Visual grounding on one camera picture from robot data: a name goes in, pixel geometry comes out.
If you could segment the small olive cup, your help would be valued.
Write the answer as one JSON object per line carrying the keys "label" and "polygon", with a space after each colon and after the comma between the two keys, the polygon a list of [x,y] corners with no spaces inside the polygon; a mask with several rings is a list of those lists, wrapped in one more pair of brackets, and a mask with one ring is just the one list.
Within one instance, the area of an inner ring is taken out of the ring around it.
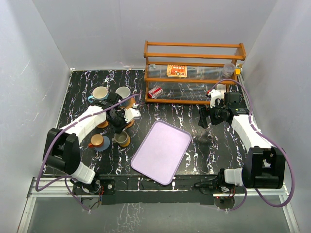
{"label": "small olive cup", "polygon": [[112,138],[112,142],[118,143],[120,146],[125,145],[128,142],[128,134],[127,132],[121,132],[114,134]]}

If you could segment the wooden coaster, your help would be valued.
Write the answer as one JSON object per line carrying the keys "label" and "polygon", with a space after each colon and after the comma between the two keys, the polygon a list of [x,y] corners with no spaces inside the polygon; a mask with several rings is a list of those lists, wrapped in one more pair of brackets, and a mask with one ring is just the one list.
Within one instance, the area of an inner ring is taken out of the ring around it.
{"label": "wooden coaster", "polygon": [[130,127],[132,127],[133,126],[133,124],[135,123],[135,121],[134,120],[132,120],[127,126],[126,126],[126,128],[130,128]]}
{"label": "wooden coaster", "polygon": [[97,128],[103,129],[106,128],[109,125],[108,121],[104,121],[103,123],[97,125]]}

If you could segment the small orange cup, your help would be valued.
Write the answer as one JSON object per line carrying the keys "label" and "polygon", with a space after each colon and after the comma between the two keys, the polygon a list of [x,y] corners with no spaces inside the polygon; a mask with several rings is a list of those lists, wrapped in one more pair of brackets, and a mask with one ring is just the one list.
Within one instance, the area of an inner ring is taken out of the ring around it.
{"label": "small orange cup", "polygon": [[104,144],[104,137],[101,134],[95,134],[91,137],[89,148],[100,148]]}

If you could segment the grey mug front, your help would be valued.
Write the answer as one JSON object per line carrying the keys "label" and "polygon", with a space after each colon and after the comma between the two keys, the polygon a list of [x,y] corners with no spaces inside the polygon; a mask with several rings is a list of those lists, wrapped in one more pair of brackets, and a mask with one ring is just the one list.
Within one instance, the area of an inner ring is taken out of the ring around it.
{"label": "grey mug front", "polygon": [[119,87],[115,91],[115,93],[120,95],[123,99],[125,99],[131,95],[131,90],[126,86],[122,86],[122,87]]}

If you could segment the large blue mug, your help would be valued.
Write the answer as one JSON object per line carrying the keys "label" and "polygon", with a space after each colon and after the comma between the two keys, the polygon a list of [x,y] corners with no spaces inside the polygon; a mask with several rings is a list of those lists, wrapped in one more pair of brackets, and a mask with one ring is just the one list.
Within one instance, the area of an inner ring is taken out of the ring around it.
{"label": "large blue mug", "polygon": [[90,103],[93,103],[95,100],[105,100],[108,97],[108,89],[104,86],[96,87],[92,95],[87,98]]}

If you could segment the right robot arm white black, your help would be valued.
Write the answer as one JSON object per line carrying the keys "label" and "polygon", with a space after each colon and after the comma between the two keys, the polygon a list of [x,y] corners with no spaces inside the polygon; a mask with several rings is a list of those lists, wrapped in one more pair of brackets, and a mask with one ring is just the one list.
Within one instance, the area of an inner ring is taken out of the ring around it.
{"label": "right robot arm white black", "polygon": [[241,102],[238,92],[217,90],[207,93],[211,98],[209,106],[199,109],[199,126],[206,129],[207,120],[212,125],[223,122],[238,134],[247,157],[242,168],[221,169],[217,174],[217,188],[221,192],[229,192],[234,186],[259,189],[280,189],[284,181],[285,158],[282,152],[266,139],[259,136],[259,129],[245,103]]}

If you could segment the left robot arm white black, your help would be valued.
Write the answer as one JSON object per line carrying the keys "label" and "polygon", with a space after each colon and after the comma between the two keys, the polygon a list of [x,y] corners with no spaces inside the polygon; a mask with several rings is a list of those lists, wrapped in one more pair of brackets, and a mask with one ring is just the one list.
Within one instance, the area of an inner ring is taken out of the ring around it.
{"label": "left robot arm white black", "polygon": [[80,144],[99,124],[107,121],[114,133],[121,133],[136,117],[139,111],[134,108],[119,106],[136,95],[122,98],[117,93],[108,94],[105,100],[96,100],[73,122],[61,129],[48,131],[44,156],[38,177],[44,166],[52,167],[83,183],[84,189],[94,194],[100,189],[96,172],[81,161]]}

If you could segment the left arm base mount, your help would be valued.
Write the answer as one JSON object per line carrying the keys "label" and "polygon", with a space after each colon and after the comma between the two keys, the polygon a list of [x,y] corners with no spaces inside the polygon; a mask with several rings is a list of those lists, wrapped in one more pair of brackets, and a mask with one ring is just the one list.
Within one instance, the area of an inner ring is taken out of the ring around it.
{"label": "left arm base mount", "polygon": [[[70,178],[69,181],[73,184],[72,190],[68,186],[67,178],[65,178],[65,186],[69,193],[78,201],[83,210],[87,211],[89,214],[94,207],[99,207],[103,203],[104,195],[115,194],[115,181],[113,179],[99,179],[98,176],[95,176],[90,184],[85,184],[78,181],[76,178]],[[91,206],[86,206],[83,203],[85,198],[79,198],[77,195],[96,195],[98,196],[98,200]]]}

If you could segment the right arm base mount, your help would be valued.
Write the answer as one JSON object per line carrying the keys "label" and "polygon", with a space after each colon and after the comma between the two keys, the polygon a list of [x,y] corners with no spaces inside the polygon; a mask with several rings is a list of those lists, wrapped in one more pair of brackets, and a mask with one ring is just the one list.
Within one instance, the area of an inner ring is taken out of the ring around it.
{"label": "right arm base mount", "polygon": [[235,204],[236,186],[225,183],[218,176],[204,177],[191,186],[191,190],[197,190],[203,195],[212,195],[215,207],[205,206],[218,212],[228,214],[231,211],[238,210],[246,201],[247,190],[243,186],[244,197],[239,204]]}

